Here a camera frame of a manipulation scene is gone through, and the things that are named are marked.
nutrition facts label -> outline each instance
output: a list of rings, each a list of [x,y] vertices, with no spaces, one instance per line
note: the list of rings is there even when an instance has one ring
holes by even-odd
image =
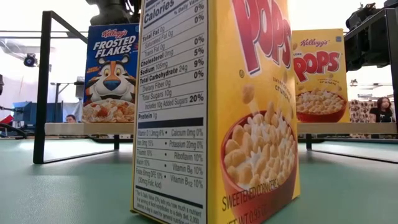
[[[206,223],[207,0],[145,0],[134,209]]]

pops logo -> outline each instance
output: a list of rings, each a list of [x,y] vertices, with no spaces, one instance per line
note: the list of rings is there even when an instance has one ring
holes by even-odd
[[[290,67],[291,30],[275,0],[232,0],[241,38],[246,69],[251,75],[261,70],[261,52],[280,65]]]
[[[336,72],[340,67],[339,57],[338,52],[318,51],[315,55],[307,53],[303,57],[293,59],[294,71],[302,83],[308,80],[307,74],[325,74],[325,69]]]

shelf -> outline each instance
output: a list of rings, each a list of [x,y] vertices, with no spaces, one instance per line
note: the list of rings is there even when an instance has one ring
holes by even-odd
[[[134,123],[46,123],[46,135],[133,134]]]
[[[395,134],[395,123],[300,123],[299,134]]]
[[[46,135],[133,134],[134,123],[46,123]],[[299,123],[299,134],[394,134],[395,123]]]

bowl of cereal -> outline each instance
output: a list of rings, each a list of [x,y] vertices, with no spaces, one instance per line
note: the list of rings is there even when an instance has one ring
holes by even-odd
[[[304,123],[336,123],[346,111],[347,101],[339,94],[313,90],[296,96],[297,119]]]
[[[295,134],[274,109],[243,117],[224,137],[221,171],[227,198],[245,198],[232,208],[235,217],[266,208],[258,219],[263,221],[288,204],[296,170]]]
[[[92,102],[83,108],[83,122],[134,121],[135,104],[124,100],[106,99]]]

yellow cereal box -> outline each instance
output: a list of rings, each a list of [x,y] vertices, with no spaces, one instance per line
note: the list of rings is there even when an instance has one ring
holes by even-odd
[[[349,122],[343,29],[294,30],[297,118]]]
[[[300,194],[287,0],[145,0],[131,210],[262,223]]]

